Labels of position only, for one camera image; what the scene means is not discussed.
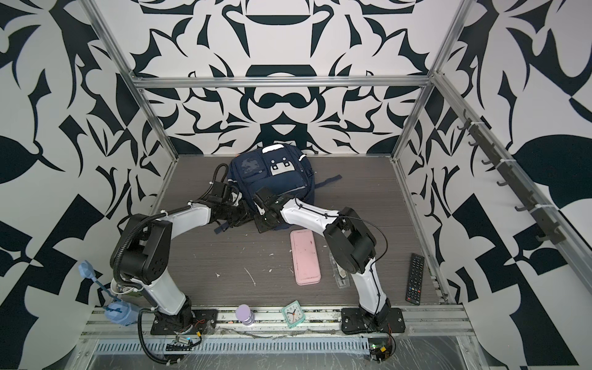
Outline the purple small bottle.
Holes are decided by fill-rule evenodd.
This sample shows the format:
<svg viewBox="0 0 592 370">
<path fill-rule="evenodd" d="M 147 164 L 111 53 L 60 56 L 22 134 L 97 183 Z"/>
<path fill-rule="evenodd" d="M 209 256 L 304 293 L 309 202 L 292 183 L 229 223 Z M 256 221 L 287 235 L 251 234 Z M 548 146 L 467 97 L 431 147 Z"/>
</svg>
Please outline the purple small bottle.
<svg viewBox="0 0 592 370">
<path fill-rule="evenodd" d="M 248 305 L 239 305 L 235 310 L 236 319 L 245 326 L 253 325 L 255 322 L 254 312 Z"/>
</svg>

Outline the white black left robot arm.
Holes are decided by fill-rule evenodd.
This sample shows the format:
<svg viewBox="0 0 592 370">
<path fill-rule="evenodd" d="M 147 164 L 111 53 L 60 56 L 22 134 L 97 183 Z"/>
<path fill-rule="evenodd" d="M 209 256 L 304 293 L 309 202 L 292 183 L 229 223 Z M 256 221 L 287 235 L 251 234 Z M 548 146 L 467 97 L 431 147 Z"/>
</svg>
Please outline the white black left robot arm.
<svg viewBox="0 0 592 370">
<path fill-rule="evenodd" d="M 118 285 L 142 294 L 155 319 L 169 332 L 186 332 L 194 325 L 191 299 L 168 271 L 172 240 L 195 228 L 218 223 L 223 232 L 249 222 L 248 205 L 239 189 L 214 182 L 205 195 L 174 210 L 154 215 L 134 214 L 110 258 Z"/>
</svg>

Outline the light blue water bottle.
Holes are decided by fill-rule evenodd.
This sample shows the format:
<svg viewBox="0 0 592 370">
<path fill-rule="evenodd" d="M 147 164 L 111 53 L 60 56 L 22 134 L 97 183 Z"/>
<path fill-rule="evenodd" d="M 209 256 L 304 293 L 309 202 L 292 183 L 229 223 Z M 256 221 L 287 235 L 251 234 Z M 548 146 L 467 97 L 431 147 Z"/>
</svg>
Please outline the light blue water bottle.
<svg viewBox="0 0 592 370">
<path fill-rule="evenodd" d="M 80 275 L 84 279 L 89 279 L 97 284 L 100 289 L 111 297 L 113 300 L 105 308 L 105 316 L 112 323 L 122 326 L 130 326 L 136 324 L 139 318 L 140 308 L 129 302 L 122 301 L 115 296 L 105 285 L 99 282 L 95 270 L 91 263 L 82 261 L 78 266 Z"/>
</svg>

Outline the navy blue school backpack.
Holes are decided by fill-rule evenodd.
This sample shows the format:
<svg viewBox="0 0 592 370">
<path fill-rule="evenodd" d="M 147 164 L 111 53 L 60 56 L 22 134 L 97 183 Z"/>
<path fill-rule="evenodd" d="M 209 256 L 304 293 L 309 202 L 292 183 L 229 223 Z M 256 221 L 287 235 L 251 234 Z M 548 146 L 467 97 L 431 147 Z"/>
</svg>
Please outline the navy blue school backpack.
<svg viewBox="0 0 592 370">
<path fill-rule="evenodd" d="M 307 204 L 315 201 L 315 191 L 341 180 L 340 174 L 320 183 L 315 181 L 315 172 L 308 157 L 296 146 L 278 143 L 241 154 L 231 160 L 227 176 L 228 185 L 240 193 L 246 202 L 248 214 L 254 219 L 257 230 L 278 231 L 289 225 L 276 216 L 265 216 L 263 203 L 256 194 L 272 199 L 296 197 Z"/>
</svg>

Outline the teal small alarm clock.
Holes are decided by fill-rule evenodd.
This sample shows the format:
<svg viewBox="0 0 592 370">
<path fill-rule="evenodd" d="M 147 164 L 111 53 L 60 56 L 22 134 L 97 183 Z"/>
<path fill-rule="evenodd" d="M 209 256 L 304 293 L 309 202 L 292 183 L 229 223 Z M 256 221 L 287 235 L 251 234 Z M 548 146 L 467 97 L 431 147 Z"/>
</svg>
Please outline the teal small alarm clock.
<svg viewBox="0 0 592 370">
<path fill-rule="evenodd" d="M 298 301 L 291 302 L 281 309 L 288 328 L 294 328 L 305 321 L 305 313 Z"/>
</svg>

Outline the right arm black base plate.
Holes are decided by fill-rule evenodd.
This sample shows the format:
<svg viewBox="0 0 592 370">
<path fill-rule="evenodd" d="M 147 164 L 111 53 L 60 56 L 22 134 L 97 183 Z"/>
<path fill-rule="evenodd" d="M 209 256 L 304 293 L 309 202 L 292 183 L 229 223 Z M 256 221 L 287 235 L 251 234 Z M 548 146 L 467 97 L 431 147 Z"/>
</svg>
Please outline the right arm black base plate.
<svg viewBox="0 0 592 370">
<path fill-rule="evenodd" d="M 362 308 L 342 308 L 341 330 L 346 335 L 365 333 L 395 333 L 406 330 L 402 311 L 385 307 L 379 314 L 372 315 Z"/>
</svg>

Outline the clear plastic bag with eraser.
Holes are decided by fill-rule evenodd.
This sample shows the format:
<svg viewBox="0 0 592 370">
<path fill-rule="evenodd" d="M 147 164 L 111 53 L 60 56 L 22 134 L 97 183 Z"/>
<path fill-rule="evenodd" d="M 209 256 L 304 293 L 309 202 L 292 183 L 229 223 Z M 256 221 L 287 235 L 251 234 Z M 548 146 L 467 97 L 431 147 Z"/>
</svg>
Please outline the clear plastic bag with eraser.
<svg viewBox="0 0 592 370">
<path fill-rule="evenodd" d="M 331 263 L 331 267 L 333 269 L 334 277 L 336 284 L 339 289 L 345 289 L 350 287 L 350 280 L 349 275 L 346 270 L 344 270 L 339 264 L 336 262 L 333 254 L 329 253 L 329 260 Z"/>
</svg>

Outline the black tv remote control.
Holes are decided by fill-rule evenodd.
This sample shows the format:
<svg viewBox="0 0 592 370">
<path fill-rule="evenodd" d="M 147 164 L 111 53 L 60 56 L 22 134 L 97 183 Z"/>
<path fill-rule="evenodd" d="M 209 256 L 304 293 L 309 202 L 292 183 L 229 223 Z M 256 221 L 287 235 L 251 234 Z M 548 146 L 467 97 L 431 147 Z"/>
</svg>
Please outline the black tv remote control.
<svg viewBox="0 0 592 370">
<path fill-rule="evenodd" d="M 412 305 L 421 303 L 424 264 L 425 258 L 422 255 L 411 254 L 405 300 Z"/>
</svg>

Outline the green paper cup with items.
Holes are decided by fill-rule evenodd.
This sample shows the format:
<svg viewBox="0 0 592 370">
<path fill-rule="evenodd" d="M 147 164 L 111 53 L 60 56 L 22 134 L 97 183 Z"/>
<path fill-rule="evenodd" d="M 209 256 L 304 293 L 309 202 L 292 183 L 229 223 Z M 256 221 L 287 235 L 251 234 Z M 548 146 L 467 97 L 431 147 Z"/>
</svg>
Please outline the green paper cup with items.
<svg viewBox="0 0 592 370">
<path fill-rule="evenodd" d="M 130 297 L 140 297 L 142 292 L 133 287 L 127 287 L 117 284 L 115 281 L 112 281 L 110 284 L 111 292 L 117 296 L 130 296 Z"/>
</svg>

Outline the small circuit board left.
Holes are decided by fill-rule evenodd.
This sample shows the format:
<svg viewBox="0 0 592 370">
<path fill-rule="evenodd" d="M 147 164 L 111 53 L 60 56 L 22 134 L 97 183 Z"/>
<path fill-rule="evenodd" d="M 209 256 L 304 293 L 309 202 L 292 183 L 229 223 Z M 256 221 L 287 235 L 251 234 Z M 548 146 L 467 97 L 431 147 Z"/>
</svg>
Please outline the small circuit board left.
<svg viewBox="0 0 592 370">
<path fill-rule="evenodd" d="M 197 337 L 196 339 L 193 338 L 185 338 L 185 337 L 176 337 L 171 343 L 166 344 L 165 351 L 166 352 L 189 352 L 193 351 L 194 348 L 201 345 L 202 337 Z"/>
</svg>

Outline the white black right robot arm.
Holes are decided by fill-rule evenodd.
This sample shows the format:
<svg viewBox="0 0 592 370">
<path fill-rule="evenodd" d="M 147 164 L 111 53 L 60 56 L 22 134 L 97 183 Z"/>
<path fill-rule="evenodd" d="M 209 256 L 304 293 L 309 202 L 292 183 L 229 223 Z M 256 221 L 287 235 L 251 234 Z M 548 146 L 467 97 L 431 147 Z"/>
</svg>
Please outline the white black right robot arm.
<svg viewBox="0 0 592 370">
<path fill-rule="evenodd" d="M 368 221 L 351 208 L 326 210 L 291 194 L 273 194 L 266 187 L 254 195 L 254 204 L 254 220 L 261 233 L 288 224 L 323 236 L 337 265 L 353 278 L 362 317 L 376 327 L 386 323 L 391 305 L 380 284 L 377 271 L 380 257 Z"/>
</svg>

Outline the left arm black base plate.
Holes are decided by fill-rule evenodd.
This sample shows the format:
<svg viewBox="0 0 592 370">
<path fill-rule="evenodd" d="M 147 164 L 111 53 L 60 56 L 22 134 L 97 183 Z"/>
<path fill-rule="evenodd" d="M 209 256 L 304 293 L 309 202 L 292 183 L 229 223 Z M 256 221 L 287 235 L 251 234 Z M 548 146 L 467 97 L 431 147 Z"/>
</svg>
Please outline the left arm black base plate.
<svg viewBox="0 0 592 370">
<path fill-rule="evenodd" d="M 198 309 L 182 311 L 177 315 L 157 312 L 154 316 L 150 333 L 152 335 L 195 335 L 216 328 L 216 309 Z"/>
</svg>

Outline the pink pencil case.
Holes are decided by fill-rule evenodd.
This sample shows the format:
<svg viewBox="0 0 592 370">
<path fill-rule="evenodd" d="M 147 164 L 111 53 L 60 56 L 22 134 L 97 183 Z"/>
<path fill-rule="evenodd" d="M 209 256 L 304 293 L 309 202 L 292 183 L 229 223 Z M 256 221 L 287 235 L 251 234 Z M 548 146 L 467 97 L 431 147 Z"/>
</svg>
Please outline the pink pencil case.
<svg viewBox="0 0 592 370">
<path fill-rule="evenodd" d="M 297 285 L 314 285 L 322 278 L 314 234 L 308 229 L 292 231 L 291 253 Z"/>
</svg>

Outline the small circuit board right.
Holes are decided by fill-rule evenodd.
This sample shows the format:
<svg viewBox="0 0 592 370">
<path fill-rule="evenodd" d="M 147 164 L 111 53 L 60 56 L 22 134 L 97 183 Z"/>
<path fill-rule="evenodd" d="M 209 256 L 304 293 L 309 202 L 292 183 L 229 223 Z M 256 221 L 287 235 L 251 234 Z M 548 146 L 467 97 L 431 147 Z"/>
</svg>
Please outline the small circuit board right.
<svg viewBox="0 0 592 370">
<path fill-rule="evenodd" d="M 387 342 L 370 342 L 369 358 L 374 362 L 385 362 L 396 351 L 396 343 L 393 340 Z"/>
</svg>

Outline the small circuit board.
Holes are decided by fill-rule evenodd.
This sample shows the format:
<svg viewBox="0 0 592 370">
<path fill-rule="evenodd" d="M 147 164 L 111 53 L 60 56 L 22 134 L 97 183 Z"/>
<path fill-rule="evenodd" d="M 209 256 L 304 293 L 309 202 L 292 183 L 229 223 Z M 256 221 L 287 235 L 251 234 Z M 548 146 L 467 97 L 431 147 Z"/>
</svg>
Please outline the small circuit board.
<svg viewBox="0 0 592 370">
<path fill-rule="evenodd" d="M 185 337 L 176 337 L 171 343 L 166 344 L 165 351 L 166 352 L 189 352 L 193 351 L 194 348 L 201 345 L 202 337 L 197 337 L 196 339 L 193 338 L 185 338 Z"/>
<path fill-rule="evenodd" d="M 370 342 L 369 358 L 374 362 L 385 362 L 396 351 L 396 343 L 393 340 L 387 342 Z"/>
</svg>

